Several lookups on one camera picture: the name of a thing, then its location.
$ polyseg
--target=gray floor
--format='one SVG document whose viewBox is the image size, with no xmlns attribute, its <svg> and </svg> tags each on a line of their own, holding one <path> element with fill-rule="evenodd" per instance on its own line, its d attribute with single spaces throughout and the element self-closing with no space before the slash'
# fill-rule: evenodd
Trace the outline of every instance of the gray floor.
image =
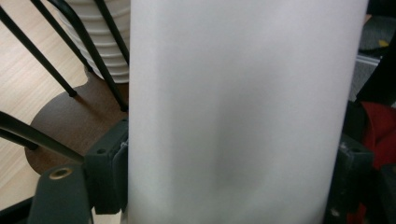
<svg viewBox="0 0 396 224">
<path fill-rule="evenodd" d="M 389 43 L 395 30 L 396 19 L 372 17 L 363 27 L 360 49 L 380 48 L 381 46 L 378 41 L 383 40 Z M 356 62 L 351 91 L 349 94 L 350 101 L 354 101 L 356 99 L 356 94 L 374 70 L 375 66 L 373 65 Z"/>
</svg>

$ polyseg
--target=black metal rod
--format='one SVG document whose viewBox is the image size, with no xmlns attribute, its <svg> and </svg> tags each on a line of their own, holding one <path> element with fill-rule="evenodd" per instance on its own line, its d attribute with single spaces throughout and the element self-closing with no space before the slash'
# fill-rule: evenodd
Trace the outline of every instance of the black metal rod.
<svg viewBox="0 0 396 224">
<path fill-rule="evenodd" d="M 58 35 L 64 40 L 64 42 L 69 46 L 71 50 L 76 54 L 76 56 L 79 58 L 79 60 L 87 67 L 91 68 L 91 66 L 88 64 L 87 60 L 84 58 L 84 56 L 81 54 L 79 51 L 78 47 L 75 45 L 73 40 L 69 37 L 69 35 L 64 31 L 62 26 L 53 18 L 53 16 L 50 14 L 50 12 L 47 10 L 47 8 L 44 6 L 44 4 L 40 0 L 31 0 L 33 5 L 37 8 L 37 10 L 43 15 L 43 17 L 49 22 L 49 24 L 52 26 L 52 28 L 58 33 Z"/>
<path fill-rule="evenodd" d="M 48 150 L 66 156 L 67 158 L 83 163 L 84 157 L 66 147 L 58 141 L 50 138 L 49 136 L 41 133 L 40 131 L 32 128 L 31 126 L 21 122 L 18 119 L 0 111 L 0 129 L 10 133 L 14 133 L 24 139 L 27 139 L 39 146 L 45 147 Z"/>
<path fill-rule="evenodd" d="M 106 3 L 104 0 L 94 0 L 96 5 L 99 8 L 99 11 L 102 13 L 103 18 L 105 19 L 108 29 L 110 30 L 111 34 L 113 34 L 114 39 L 117 42 L 117 45 L 120 48 L 120 51 L 125 59 L 125 61 L 129 65 L 129 50 L 125 45 L 125 42 L 122 39 L 119 29 L 117 28 L 116 23 L 113 20 L 113 17 L 108 10 Z"/>
<path fill-rule="evenodd" d="M 35 150 L 36 148 L 38 148 L 38 145 L 28 141 L 22 137 L 17 136 L 16 134 L 4 131 L 4 130 L 0 130 L 0 137 L 7 139 L 8 141 L 11 141 L 13 143 L 16 143 L 18 145 L 27 147 L 31 150 Z"/>
<path fill-rule="evenodd" d="M 0 19 L 3 24 L 14 34 L 22 44 L 35 56 L 36 59 L 49 71 L 49 73 L 61 84 L 69 93 L 69 96 L 76 96 L 77 92 L 64 80 L 59 72 L 52 66 L 47 58 L 40 52 L 35 44 L 23 33 L 18 25 L 8 16 L 8 14 L 0 6 Z"/>
<path fill-rule="evenodd" d="M 392 105 L 396 101 L 396 31 L 389 50 L 357 94 L 357 102 L 369 101 Z"/>
<path fill-rule="evenodd" d="M 49 2 L 57 7 L 58 10 L 61 11 L 62 14 L 64 14 L 64 16 L 69 20 L 70 24 L 73 25 L 74 29 L 78 33 L 79 38 L 81 39 L 87 51 L 90 53 L 93 61 L 105 79 L 107 86 L 110 88 L 111 92 L 119 103 L 121 111 L 128 111 L 128 105 L 124 102 L 122 95 L 120 94 L 120 91 L 113 80 L 113 77 L 108 72 L 102 57 L 100 56 L 96 46 L 93 44 L 90 35 L 88 34 L 84 24 L 76 12 L 64 0 L 49 0 Z"/>
</svg>

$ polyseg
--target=red fabric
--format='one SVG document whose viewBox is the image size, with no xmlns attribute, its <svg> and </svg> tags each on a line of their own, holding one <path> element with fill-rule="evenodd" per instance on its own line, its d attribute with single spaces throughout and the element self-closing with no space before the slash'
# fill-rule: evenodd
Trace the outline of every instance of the red fabric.
<svg viewBox="0 0 396 224">
<path fill-rule="evenodd" d="M 373 167 L 379 170 L 388 163 L 396 163 L 396 109 L 386 105 L 361 103 L 368 116 L 362 143 L 374 152 Z M 348 214 L 348 224 L 362 224 L 366 207 L 360 204 L 358 212 Z"/>
</svg>

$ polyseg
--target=white cylinder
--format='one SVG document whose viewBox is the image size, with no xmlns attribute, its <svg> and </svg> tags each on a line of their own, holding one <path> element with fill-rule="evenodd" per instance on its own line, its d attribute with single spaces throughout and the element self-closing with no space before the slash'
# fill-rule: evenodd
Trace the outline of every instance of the white cylinder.
<svg viewBox="0 0 396 224">
<path fill-rule="evenodd" d="M 129 223 L 320 223 L 365 7 L 132 1 Z"/>
</svg>

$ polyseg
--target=wooden floor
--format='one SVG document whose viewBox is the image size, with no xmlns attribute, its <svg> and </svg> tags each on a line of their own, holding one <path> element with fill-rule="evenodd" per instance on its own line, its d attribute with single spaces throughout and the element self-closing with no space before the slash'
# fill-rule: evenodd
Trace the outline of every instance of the wooden floor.
<svg viewBox="0 0 396 224">
<path fill-rule="evenodd" d="M 42 2 L 55 14 L 47 1 Z M 1 0 L 0 4 L 72 87 L 87 81 L 81 62 L 30 1 Z M 0 111 L 30 124 L 40 108 L 62 92 L 58 82 L 0 22 Z M 0 138 L 0 210 L 32 197 L 38 178 L 23 148 Z M 94 219 L 95 223 L 119 223 L 120 216 Z"/>
</svg>

